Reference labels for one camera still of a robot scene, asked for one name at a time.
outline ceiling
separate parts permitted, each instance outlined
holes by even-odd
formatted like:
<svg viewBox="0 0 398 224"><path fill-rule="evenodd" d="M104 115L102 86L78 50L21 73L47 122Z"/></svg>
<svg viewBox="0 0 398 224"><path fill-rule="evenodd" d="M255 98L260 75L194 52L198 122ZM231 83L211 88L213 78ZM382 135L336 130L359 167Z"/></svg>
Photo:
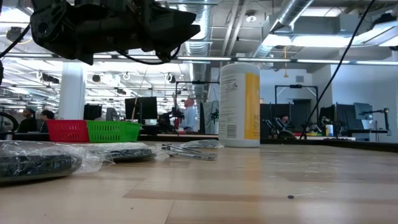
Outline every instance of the ceiling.
<svg viewBox="0 0 398 224"><path fill-rule="evenodd" d="M231 18L231 10L233 8L233 0L207 1L211 5L211 19L210 19L210 44L211 56L221 56L224 38L227 33L228 21ZM369 1L340 1L340 0L315 0L311 6L302 14L302 16L313 17L336 17L340 14L358 14L363 11L364 6ZM267 16L277 13L282 4L282 0L274 1L249 1L247 6L248 11L253 11L256 16L254 22L248 22L245 19L241 24L238 33L238 38L233 45L232 55L236 54L250 54L254 52L262 43L263 34L262 27ZM373 7L373 11L385 7L391 7L396 4L396 1L384 0L377 1ZM6 32L12 26L25 27L29 22L29 15L31 10L24 7L7 7L3 6L2 14L0 16L0 52L3 51L10 42L6 39ZM336 59L341 57L341 48L332 47L298 47L288 46L286 48L273 48L271 55L274 58L324 58ZM24 40L13 48L12 52L17 53L50 53L49 51L39 47L31 41L31 34L28 33ZM130 50L132 55L154 54L153 52L144 53L141 50ZM116 54L116 52L109 52L106 54ZM181 55L187 54L186 48L183 47ZM388 57L391 51L388 47L358 47L350 50L348 58L355 60L382 60ZM4 84L7 85L28 85L35 86L30 88L3 88L0 92L0 97L3 97L3 106L15 107L21 105L29 105L32 100L41 103L42 106L47 106L53 110L57 109L59 99L59 86L53 85L53 88L44 88L42 86L49 85L40 80L41 73L46 73L62 82L62 61L61 60L26 60L22 58L4 58L3 64L5 68ZM218 63L209 63L208 67L218 67ZM307 69L311 71L316 67L311 64L294 64L287 65L288 68ZM193 80L193 65L189 62L184 63L168 63L159 66L147 66L133 62L95 62L93 66L85 65L88 75L86 91L86 102L92 104L104 104L105 107L118 107L117 110L121 114L124 113L124 98L139 96L157 96L159 97L160 111L168 111L173 105L172 93L175 84L165 81L165 75L174 75L177 81L192 81ZM273 69L285 68L284 63L275 63ZM93 75L102 76L102 81L99 83L93 82ZM207 76L207 81L216 80L217 77ZM106 87L119 86L123 88L139 88L142 83L142 90L128 90L127 95L120 95L116 93L115 89L105 89ZM180 84L178 87L186 90L182 91L179 100L188 97L195 97L197 100L206 100L208 93L207 86L185 85Z"/></svg>

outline ductwork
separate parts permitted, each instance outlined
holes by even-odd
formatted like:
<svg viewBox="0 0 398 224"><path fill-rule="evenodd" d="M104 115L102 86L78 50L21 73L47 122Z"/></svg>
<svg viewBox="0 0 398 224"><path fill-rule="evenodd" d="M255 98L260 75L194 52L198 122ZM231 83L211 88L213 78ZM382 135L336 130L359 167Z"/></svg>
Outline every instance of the ductwork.
<svg viewBox="0 0 398 224"><path fill-rule="evenodd" d="M198 42L185 43L185 49L189 56L208 56L210 50L210 11L211 6L207 5L196 5L196 4L182 4L178 5L178 9L181 11L192 12L197 15L197 18L193 24L200 25L200 32L192 37L192 40ZM205 80L206 75L206 64L205 63L193 63L193 79L201 81ZM196 98L201 98L201 91L195 90Z"/></svg>
<svg viewBox="0 0 398 224"><path fill-rule="evenodd" d="M294 29L294 22L303 14L303 12L311 5L314 0L285 0L282 7L274 19L268 17L266 26L263 32L263 40L267 38L268 34L275 31L292 33ZM274 46L260 46L251 55L252 57L266 57Z"/></svg>

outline plastic bag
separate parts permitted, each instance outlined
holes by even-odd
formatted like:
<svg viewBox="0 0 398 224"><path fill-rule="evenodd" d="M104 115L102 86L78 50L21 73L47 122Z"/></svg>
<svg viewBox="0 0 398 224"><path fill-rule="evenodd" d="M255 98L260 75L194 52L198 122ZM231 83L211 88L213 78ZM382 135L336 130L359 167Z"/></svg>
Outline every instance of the plastic bag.
<svg viewBox="0 0 398 224"><path fill-rule="evenodd" d="M81 144L82 146L95 147L94 154L109 154L113 161L131 161L136 159L150 159L156 154L155 147L140 142Z"/></svg>
<svg viewBox="0 0 398 224"><path fill-rule="evenodd" d="M190 149L217 149L224 147L219 141L215 139L190 141L180 145L180 147L187 147Z"/></svg>
<svg viewBox="0 0 398 224"><path fill-rule="evenodd" d="M0 182L96 172L113 161L100 148L54 142L0 141Z"/></svg>

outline table surface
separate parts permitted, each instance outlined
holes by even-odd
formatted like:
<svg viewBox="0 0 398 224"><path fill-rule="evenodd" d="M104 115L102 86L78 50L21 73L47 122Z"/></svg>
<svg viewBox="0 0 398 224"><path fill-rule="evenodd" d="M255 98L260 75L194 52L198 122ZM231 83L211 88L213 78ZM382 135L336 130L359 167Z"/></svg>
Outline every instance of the table surface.
<svg viewBox="0 0 398 224"><path fill-rule="evenodd" d="M217 161L163 154L0 187L0 223L397 223L398 154L288 145L212 151Z"/></svg>

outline black cable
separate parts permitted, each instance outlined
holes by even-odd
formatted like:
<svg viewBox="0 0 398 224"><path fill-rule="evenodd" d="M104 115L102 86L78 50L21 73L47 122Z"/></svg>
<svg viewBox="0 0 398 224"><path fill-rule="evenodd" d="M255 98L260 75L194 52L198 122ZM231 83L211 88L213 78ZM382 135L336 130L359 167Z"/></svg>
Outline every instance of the black cable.
<svg viewBox="0 0 398 224"><path fill-rule="evenodd" d="M0 54L0 58L6 56L6 54L7 54L8 52L10 52L10 50L12 50L12 49L24 38L24 36L26 35L26 33L28 33L29 29L30 29L30 23L27 25L27 27L24 29L24 31L20 34L20 36L19 36L16 40L14 40L13 43L10 44L10 46L8 46L8 48L7 48L6 50L4 50L4 51Z"/></svg>
<svg viewBox="0 0 398 224"><path fill-rule="evenodd" d="M361 20L359 20L359 23L358 23L358 25L356 26L355 31L354 31L354 33L353 33L353 36L352 36L351 39L349 40L349 43L348 43L348 45L347 45L347 48L346 48L346 50L344 51L343 55L341 56L340 62L338 63L335 72L334 72L333 75L331 76L331 78L330 78L328 84L326 85L325 89L322 91L322 93L321 93L319 99L317 99L317 103L316 103L316 105L314 106L314 108L312 109L312 112L311 112L310 116L308 117L307 122L305 123L305 127L304 127L304 129L303 129L303 131L302 131L302 133L301 133L300 139L304 136L305 130L306 130L306 128L308 127L308 125L309 125L309 123L310 123L311 117L312 117L312 115L314 114L315 110L317 109L317 107L318 107L318 105L319 105L319 102L321 101L323 95L325 94L325 92L326 92L327 89L329 88L329 86L330 86L330 84L332 83L333 79L335 79L336 74L337 74L338 70L340 69L341 64L343 63L343 60L344 60L344 58L346 57L346 54L348 53L349 48L350 48L351 45L353 44L353 41L354 41L354 38L355 38L356 33L358 33L358 30L359 30L359 28L361 27L362 22L364 21L366 15L368 14L370 8L372 7L372 5L373 5L373 3L374 3L375 1L376 1L376 0L372 0L372 1L369 3L368 7L366 8L364 14L363 14L362 17L361 17Z"/></svg>
<svg viewBox="0 0 398 224"><path fill-rule="evenodd" d="M176 51L172 55L172 58L171 58L172 60L178 55L178 53L180 52L180 49L181 49L181 45L179 45L177 47ZM132 60L134 62L143 63L145 65L163 65L163 64L166 63L166 62L146 62L146 61L143 61L143 60L139 60L139 59L130 57L128 54L125 54L122 50L117 50L116 52L119 53L122 56L125 56L127 59L130 59L130 60Z"/></svg>

